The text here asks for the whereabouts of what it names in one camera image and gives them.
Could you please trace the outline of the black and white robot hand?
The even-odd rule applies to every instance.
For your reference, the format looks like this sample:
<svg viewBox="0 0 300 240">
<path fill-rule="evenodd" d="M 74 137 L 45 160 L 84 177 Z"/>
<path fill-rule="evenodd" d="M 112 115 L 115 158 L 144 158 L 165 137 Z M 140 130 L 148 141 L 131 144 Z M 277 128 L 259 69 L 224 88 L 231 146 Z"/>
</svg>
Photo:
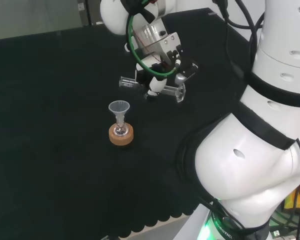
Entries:
<svg viewBox="0 0 300 240">
<path fill-rule="evenodd" d="M 191 58 L 181 62 L 180 67 L 169 76 L 152 76 L 144 70 L 140 64 L 135 67 L 135 81 L 145 87 L 145 95 L 148 98 L 160 94 L 176 97 L 178 103 L 182 102 L 186 95 L 186 81 L 199 71 L 199 65 Z"/>
</svg>

